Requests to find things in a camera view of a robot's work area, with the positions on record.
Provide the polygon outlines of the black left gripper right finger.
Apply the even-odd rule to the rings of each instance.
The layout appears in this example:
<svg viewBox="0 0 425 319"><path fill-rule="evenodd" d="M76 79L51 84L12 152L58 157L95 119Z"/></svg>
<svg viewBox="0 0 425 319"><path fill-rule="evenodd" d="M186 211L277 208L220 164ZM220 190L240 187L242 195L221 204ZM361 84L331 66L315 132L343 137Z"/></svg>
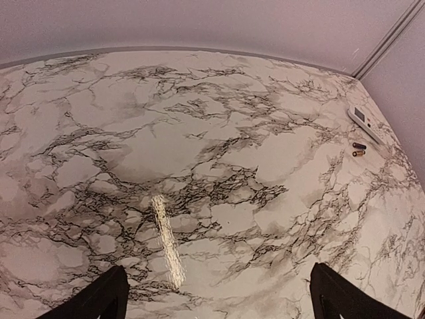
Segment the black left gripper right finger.
<svg viewBox="0 0 425 319"><path fill-rule="evenodd" d="M371 298L325 263L315 263L309 284L315 318L406 318Z"/></svg>

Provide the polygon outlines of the white remote control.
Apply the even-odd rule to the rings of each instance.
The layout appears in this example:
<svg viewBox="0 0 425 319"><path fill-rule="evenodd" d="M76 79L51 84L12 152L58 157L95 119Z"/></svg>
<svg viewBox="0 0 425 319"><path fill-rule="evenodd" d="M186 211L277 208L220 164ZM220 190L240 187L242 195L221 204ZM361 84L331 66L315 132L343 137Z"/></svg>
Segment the white remote control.
<svg viewBox="0 0 425 319"><path fill-rule="evenodd" d="M384 143L383 131L367 108L350 106L347 111L349 117L357 123L378 144Z"/></svg>

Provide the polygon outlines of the gold AAA battery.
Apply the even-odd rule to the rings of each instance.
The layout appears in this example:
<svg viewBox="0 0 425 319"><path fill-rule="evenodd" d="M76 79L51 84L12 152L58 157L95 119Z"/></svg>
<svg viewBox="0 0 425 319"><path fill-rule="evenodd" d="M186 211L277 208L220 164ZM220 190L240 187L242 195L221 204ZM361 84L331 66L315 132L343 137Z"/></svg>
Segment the gold AAA battery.
<svg viewBox="0 0 425 319"><path fill-rule="evenodd" d="M365 155L365 153L366 153L365 150L358 150L358 151L353 152L353 156L354 157L361 157L361 156Z"/></svg>

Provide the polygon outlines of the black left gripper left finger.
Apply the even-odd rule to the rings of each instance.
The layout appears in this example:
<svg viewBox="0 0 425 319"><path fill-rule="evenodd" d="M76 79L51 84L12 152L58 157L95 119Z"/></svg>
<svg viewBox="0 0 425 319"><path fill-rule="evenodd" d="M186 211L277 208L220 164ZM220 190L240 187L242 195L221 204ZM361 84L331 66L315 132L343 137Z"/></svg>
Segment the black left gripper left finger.
<svg viewBox="0 0 425 319"><path fill-rule="evenodd" d="M113 266L78 294L40 318L125 318L128 296L125 268Z"/></svg>

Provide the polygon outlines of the purple AAA battery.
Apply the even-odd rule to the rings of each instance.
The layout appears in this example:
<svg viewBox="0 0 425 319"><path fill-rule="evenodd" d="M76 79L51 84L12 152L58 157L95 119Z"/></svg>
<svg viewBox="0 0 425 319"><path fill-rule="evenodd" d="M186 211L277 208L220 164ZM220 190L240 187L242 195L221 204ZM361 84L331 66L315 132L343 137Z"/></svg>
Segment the purple AAA battery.
<svg viewBox="0 0 425 319"><path fill-rule="evenodd" d="M359 144L357 142L353 142L353 147L359 150L365 150L367 148L366 145Z"/></svg>

